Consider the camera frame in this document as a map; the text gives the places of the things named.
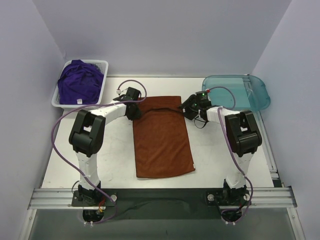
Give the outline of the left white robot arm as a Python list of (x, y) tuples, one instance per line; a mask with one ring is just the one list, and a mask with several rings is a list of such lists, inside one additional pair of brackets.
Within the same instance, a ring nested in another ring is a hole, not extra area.
[(93, 203), (102, 200), (103, 194), (97, 190), (101, 187), (97, 153), (103, 145), (105, 126), (121, 117), (127, 117), (130, 121), (140, 118), (142, 114), (136, 103), (140, 96), (139, 90), (129, 87), (125, 94), (114, 98), (110, 106), (78, 111), (69, 143), (75, 151), (81, 171), (78, 184), (80, 199)]

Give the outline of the brown towel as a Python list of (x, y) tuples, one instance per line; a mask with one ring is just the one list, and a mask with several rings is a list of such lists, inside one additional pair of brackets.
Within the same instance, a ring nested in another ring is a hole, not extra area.
[(180, 96), (152, 96), (139, 104), (133, 121), (136, 176), (140, 179), (178, 177), (195, 171)]

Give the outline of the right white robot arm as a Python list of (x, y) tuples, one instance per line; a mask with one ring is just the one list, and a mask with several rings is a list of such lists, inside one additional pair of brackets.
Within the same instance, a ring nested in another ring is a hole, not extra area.
[(212, 105), (209, 92), (205, 90), (192, 94), (178, 108), (189, 120), (201, 118), (205, 124), (220, 124), (233, 161), (224, 179), (223, 197), (226, 200), (243, 199), (249, 194), (247, 173), (253, 155), (262, 144), (262, 136), (252, 111), (236, 111)]

